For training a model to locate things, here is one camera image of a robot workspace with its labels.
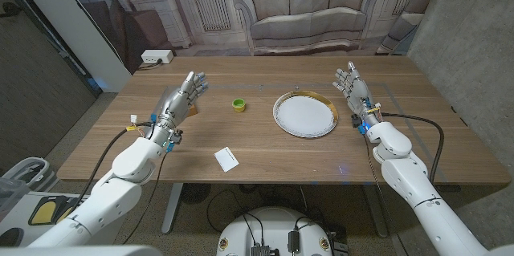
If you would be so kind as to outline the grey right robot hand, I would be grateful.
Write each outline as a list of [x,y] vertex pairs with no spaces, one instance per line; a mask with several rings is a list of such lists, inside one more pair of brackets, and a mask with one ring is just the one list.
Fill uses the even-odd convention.
[[373,125],[380,123],[378,113],[381,105],[374,102],[367,84],[352,61],[348,61],[348,69],[343,71],[338,68],[335,74],[337,80],[332,85],[346,98],[353,112],[352,125],[359,133],[366,134]]

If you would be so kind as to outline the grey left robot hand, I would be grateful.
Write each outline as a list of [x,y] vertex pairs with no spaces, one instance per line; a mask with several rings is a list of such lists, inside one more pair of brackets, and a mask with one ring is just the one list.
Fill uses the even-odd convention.
[[149,140],[165,148],[167,152],[172,146],[182,141],[182,130],[177,126],[188,116],[190,108],[207,89],[208,82],[204,72],[191,71],[183,84],[165,98],[157,116]]

